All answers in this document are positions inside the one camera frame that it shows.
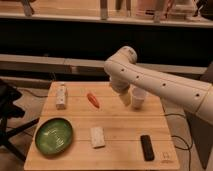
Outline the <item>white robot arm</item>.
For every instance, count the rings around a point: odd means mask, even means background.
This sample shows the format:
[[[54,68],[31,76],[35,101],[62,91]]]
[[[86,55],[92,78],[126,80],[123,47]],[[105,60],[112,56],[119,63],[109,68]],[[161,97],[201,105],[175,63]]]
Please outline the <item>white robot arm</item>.
[[[118,94],[130,85],[170,100],[196,117],[213,125],[213,84],[179,77],[136,65],[137,53],[123,46],[104,63],[110,86]]]

